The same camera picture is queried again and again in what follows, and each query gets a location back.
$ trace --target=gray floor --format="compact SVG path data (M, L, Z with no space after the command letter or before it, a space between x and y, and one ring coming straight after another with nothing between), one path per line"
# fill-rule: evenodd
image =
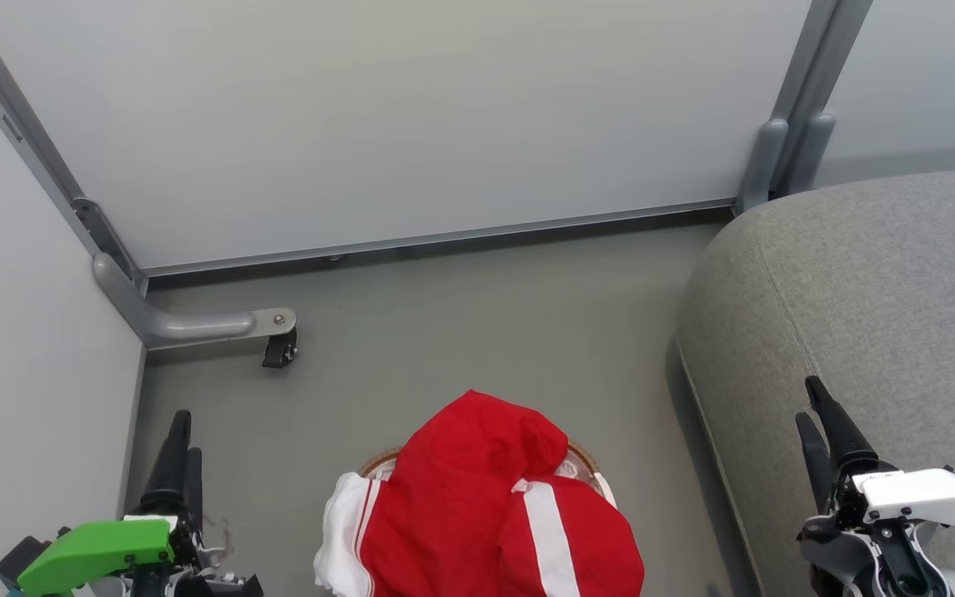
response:
M711 464L663 366L687 275L719 229L154 294L188 310L292 307L302 360L262 369L252 342L149 359L129 498L175 410L190 409L209 543L226 544L226 565L258 573L269 596L322 596L311 563L334 481L474 388L539 409L591 450L633 525L645 595L749 594Z

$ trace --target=white wall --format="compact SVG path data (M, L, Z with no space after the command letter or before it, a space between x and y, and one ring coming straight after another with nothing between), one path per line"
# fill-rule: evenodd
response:
M139 267L734 197L808 2L0 0Z
M139 356L0 129L0 559L27 534L116 514Z
M818 186L955 169L955 2L875 0L827 110Z

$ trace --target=couch seam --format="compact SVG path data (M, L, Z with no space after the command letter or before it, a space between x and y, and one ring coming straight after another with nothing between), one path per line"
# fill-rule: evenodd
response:
M791 310L791 305L788 305L788 301L783 297L783 291L780 289L780 284L777 282L776 276L773 276L772 269L768 267L768 260L765 258L765 248L761 243L761 238L753 233L751 233L750 237L754 241L755 248L758 249L758 260L761 262L761 269L765 273L766 279L768 279L770 286L773 287L773 295L776 296L777 303L780 303L784 316L788 319L788 323L791 324L795 348L798 349L802 358L806 359L806 363L810 366L812 373L819 376L820 367L816 364L816 358L812 355L812 349L808 346L806 337L802 335L801 326L798 324L797 318L795 318L795 313Z
M717 475L720 476L720 482L724 484L725 493L728 498L728 506L732 511L732 518L735 518L735 525L739 527L739 539L743 541L743 549L746 551L747 562L750 563L750 571L754 574L754 582L758 585L758 595L765 597L768 593L765 590L765 583L761 578L761 567L758 566L758 558L754 554L754 547L750 544L750 533L747 532L746 522L743 521L743 511L739 510L739 503L735 500L735 494L732 492L732 483L728 479L728 469L725 468L724 460L721 460L720 451L717 449L716 439L710 431L710 421L706 419L705 409L702 408L702 398L698 396L698 388L691 376L691 370L687 369L687 358L683 352L683 346L680 344L679 337L676 337L674 343L677 354L680 355L680 366L683 367L683 374L687 379L687 386L691 389L691 396L695 401L695 410L698 411L698 419L702 423L702 431L706 441L709 442L710 451L713 453L713 462L717 467Z

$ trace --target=white stripe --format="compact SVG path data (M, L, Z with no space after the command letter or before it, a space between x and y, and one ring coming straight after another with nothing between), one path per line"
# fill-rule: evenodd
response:
M595 482L599 484L600 490L603 490L603 498L606 498L607 502L610 502L610 506L613 506L613 509L617 510L618 500L613 498L613 491L610 491L610 483L607 483L602 473L596 473L594 476Z
M363 517L360 518L360 533L356 536L356 559L360 559L360 547L363 546L363 536L367 533L367 523L371 521L371 510L375 509L375 500L378 499L378 490L382 487L382 481L371 481L371 495L367 496L367 507L363 511Z
M360 561L356 545L363 539L381 481L345 473L322 511L322 547L315 553L315 585L340 597L368 597L375 585Z
M580 597L570 544L565 539L555 491L549 484L530 483L530 491L526 492L526 514L530 518L541 585L547 597Z

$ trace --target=robotic arm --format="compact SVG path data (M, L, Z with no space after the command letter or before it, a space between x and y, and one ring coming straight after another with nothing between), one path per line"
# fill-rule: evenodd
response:
M219 548L201 539L201 450L190 412L175 413L139 506L121 521L63 528L57 541L26 537L0 562L0 579L27 597L263 597L257 577L218 575Z
M819 597L955 597L955 573L923 545L955 528L955 473L906 473L879 459L817 377L806 379L830 453L810 416L795 417L820 515L798 533Z

